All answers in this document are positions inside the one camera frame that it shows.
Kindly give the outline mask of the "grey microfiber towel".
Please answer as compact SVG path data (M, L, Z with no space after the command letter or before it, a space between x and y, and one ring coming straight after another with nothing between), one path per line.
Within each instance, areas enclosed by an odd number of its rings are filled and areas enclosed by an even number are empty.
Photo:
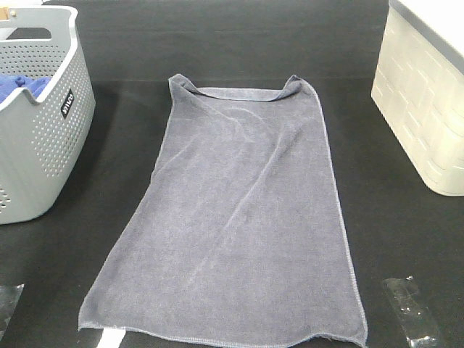
M150 184L81 305L79 328L218 347L323 337L364 347L315 89L198 88L172 109Z

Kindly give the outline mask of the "blue towel in basket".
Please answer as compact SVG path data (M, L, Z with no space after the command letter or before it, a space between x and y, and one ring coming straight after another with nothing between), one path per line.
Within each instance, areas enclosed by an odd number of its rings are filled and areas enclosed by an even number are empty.
M26 75L1 74L1 102L4 102L16 89L26 88L35 99L44 92L50 77L31 78Z

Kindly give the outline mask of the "grey perforated laundry basket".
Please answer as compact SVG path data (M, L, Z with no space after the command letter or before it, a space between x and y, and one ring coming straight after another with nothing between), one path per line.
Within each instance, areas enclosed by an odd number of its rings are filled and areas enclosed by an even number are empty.
M95 98L69 6L10 7L1 28L43 28L48 38L1 41L1 74L51 80L38 99L19 88L1 102L1 224L44 214L88 135Z

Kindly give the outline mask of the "centre clear tape strip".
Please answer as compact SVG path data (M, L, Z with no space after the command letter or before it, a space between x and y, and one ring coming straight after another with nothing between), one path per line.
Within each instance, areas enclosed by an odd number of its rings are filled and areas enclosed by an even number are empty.
M105 328L96 348L119 348L124 339L126 330L117 328Z

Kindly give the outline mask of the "clear tape strip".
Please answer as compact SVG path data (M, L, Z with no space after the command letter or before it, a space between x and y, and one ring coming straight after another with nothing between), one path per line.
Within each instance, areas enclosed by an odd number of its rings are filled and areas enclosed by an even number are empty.
M117 328L105 328L96 348L119 348L124 339L126 330Z
M384 279L382 286L409 347L447 347L438 323L423 301L418 284L411 275Z
M0 286L0 340L8 328L24 286Z

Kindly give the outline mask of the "cream white storage bin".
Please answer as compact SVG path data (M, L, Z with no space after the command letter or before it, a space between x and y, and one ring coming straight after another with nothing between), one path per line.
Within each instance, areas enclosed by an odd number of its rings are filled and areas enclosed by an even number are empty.
M371 96L423 182L462 196L462 1L389 2Z

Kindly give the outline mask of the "right clear tape strip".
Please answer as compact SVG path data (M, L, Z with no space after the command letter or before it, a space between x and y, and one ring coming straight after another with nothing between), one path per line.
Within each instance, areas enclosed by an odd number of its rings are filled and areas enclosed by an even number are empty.
M384 279L382 286L409 347L447 347L438 323L423 301L418 284L411 275Z

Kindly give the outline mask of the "left clear tape strip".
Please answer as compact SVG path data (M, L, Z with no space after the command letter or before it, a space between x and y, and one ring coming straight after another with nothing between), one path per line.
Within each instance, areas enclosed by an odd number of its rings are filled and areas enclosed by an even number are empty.
M8 328L24 286L0 286L0 340Z

